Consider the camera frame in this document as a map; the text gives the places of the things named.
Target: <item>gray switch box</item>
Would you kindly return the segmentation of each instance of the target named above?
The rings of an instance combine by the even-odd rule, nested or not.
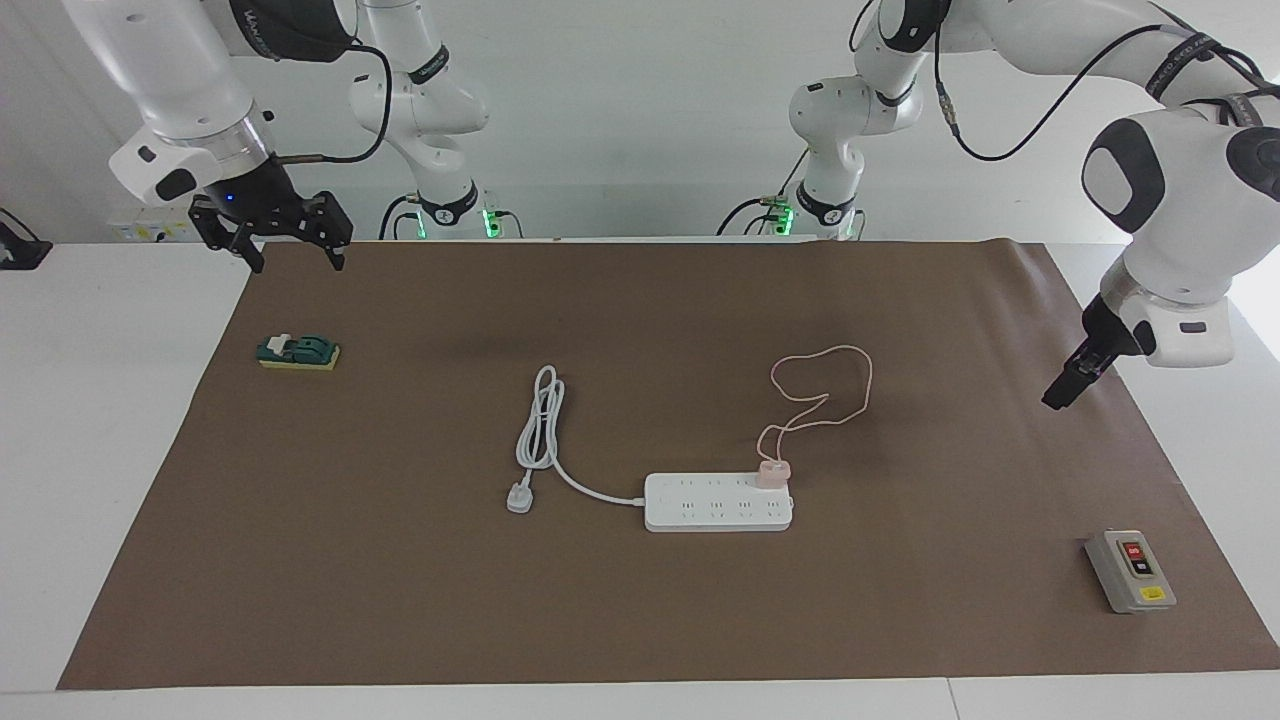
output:
[[[1169,579],[1138,530],[1107,530],[1084,543],[1111,610],[1121,614],[1167,610],[1178,605]]]

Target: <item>green led light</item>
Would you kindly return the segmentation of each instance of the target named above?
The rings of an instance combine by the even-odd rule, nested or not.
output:
[[[791,234],[791,225],[796,222],[796,211],[791,208],[782,208],[782,218],[778,219],[774,234]]]
[[[498,217],[494,215],[488,209],[486,210],[481,210],[480,213],[481,213],[481,215],[484,215],[484,229],[485,229],[485,233],[488,233],[489,240],[493,240],[493,238],[500,236],[502,234],[502,222],[498,220]]]

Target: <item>white power cord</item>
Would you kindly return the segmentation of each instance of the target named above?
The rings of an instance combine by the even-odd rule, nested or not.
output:
[[[538,370],[538,377],[534,378],[534,402],[529,409],[529,421],[525,423],[525,429],[520,432],[520,439],[516,441],[516,462],[520,462],[520,466],[525,469],[525,478],[511,486],[511,492],[507,493],[507,510],[520,514],[529,512],[534,505],[534,489],[529,487],[534,471],[552,468],[570,487],[582,495],[613,505],[643,507],[643,497],[626,500],[599,493],[582,486],[564,471],[558,456],[559,442],[556,438],[556,425],[559,423],[563,402],[564,380],[556,375],[554,366],[543,366],[541,370]]]
[[[823,392],[813,397],[794,396],[782,387],[782,383],[778,382],[778,368],[786,365],[787,363],[791,363],[792,360],[814,360],[817,357],[823,357],[831,355],[832,352],[840,352],[842,350],[856,352],[861,355],[864,360],[867,360],[867,391],[863,395],[863,405],[858,410],[854,410],[852,413],[845,415],[838,420],[813,420],[810,423],[804,423],[801,425],[797,425],[796,423],[808,418],[809,415],[813,415],[823,405],[826,405],[827,401],[831,400],[831,393]],[[874,378],[876,378],[876,364],[872,361],[872,356],[868,355],[865,350],[858,347],[856,345],[836,345],[833,347],[828,347],[827,350],[823,350],[820,352],[814,352],[812,355],[788,355],[778,360],[777,363],[773,364],[773,368],[769,370],[769,382],[773,383],[773,387],[777,388],[777,391],[782,395],[782,397],[786,397],[791,402],[813,402],[813,405],[810,405],[808,410],[804,410],[795,418],[787,420],[787,424],[785,425],[768,425],[767,428],[764,428],[760,432],[760,437],[756,438],[755,441],[755,454],[759,455],[760,459],[764,461],[782,464],[785,462],[782,460],[782,438],[785,438],[787,433],[794,433],[796,430],[805,430],[809,428],[818,428],[823,425],[844,425],[845,423],[861,415],[863,413],[867,411],[868,407],[872,406],[872,380]],[[777,430],[778,433],[778,442],[777,446],[774,447],[773,455],[771,456],[768,452],[764,452],[764,438],[768,437],[768,434],[773,430]]]

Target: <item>white wall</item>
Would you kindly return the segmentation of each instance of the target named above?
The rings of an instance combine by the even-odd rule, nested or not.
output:
[[[776,190],[803,149],[787,124],[791,92],[851,72],[845,44],[860,4],[435,0],[433,8],[454,67],[492,99],[490,127],[463,138],[477,179],[531,234],[608,236],[709,233],[737,201]],[[1274,0],[1166,5],[1280,69]],[[991,53],[943,61],[966,136],[988,151],[1020,138],[1066,82],[1023,76]],[[346,97],[351,78],[375,68],[371,59],[237,59],[236,67],[278,114],[283,152],[352,152],[369,142]],[[868,234],[1115,240],[1084,199],[1079,168],[1102,127],[1152,106],[1135,87],[1087,82],[1023,155],[989,167],[955,147],[929,100],[918,127],[863,142]],[[108,240],[102,220],[132,199],[106,158],[137,126],[60,3],[0,3],[0,202],[52,240]],[[303,192],[333,190],[366,237],[387,201],[411,190],[390,149],[357,167],[293,174]]]

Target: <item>pink cable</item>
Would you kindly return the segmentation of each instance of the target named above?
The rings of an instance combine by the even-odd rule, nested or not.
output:
[[[781,368],[782,365],[785,365],[786,363],[790,363],[792,360],[814,360],[817,357],[822,357],[824,355],[831,355],[832,352],[837,352],[837,351],[841,351],[841,350],[850,350],[850,351],[858,352],[859,355],[861,355],[863,357],[867,359],[867,393],[863,396],[863,406],[859,407],[858,410],[855,410],[849,416],[842,418],[840,420],[813,420],[813,421],[809,421],[809,423],[804,423],[801,425],[796,425],[795,423],[797,420],[801,420],[801,419],[809,416],[812,413],[815,413],[819,407],[822,407],[823,405],[826,405],[827,401],[831,400],[831,393],[829,392],[824,392],[822,395],[815,395],[813,397],[795,397],[795,396],[790,395],[786,389],[783,389],[782,384],[778,383],[778,378],[777,378],[778,368]],[[778,389],[778,392],[782,393],[782,397],[786,397],[791,402],[813,402],[814,405],[812,407],[809,407],[808,410],[805,410],[804,413],[800,413],[795,418],[791,418],[790,420],[787,420],[786,425],[769,425],[769,427],[764,428],[760,432],[760,437],[755,441],[755,454],[759,455],[764,460],[772,460],[774,462],[781,462],[782,461],[782,438],[787,433],[794,433],[796,430],[803,430],[803,429],[806,429],[806,428],[817,428],[819,425],[844,425],[845,423],[847,423],[847,421],[852,420],[854,418],[856,418],[856,416],[861,415],[863,413],[865,413],[867,409],[872,406],[872,378],[874,377],[874,373],[876,373],[876,366],[872,363],[872,356],[868,355],[865,350],[863,350],[861,347],[858,347],[855,345],[836,345],[833,347],[828,347],[827,350],[823,350],[822,352],[814,352],[813,355],[788,355],[787,357],[783,357],[782,360],[778,360],[777,363],[774,363],[773,364],[773,369],[769,370],[769,382],[772,382],[773,387],[776,387]],[[764,438],[765,438],[765,436],[769,434],[771,430],[778,430],[778,443],[777,443],[776,450],[774,450],[774,452],[777,455],[776,457],[769,457],[768,455],[765,455],[764,454],[764,448],[763,448],[763,446],[764,446]]]

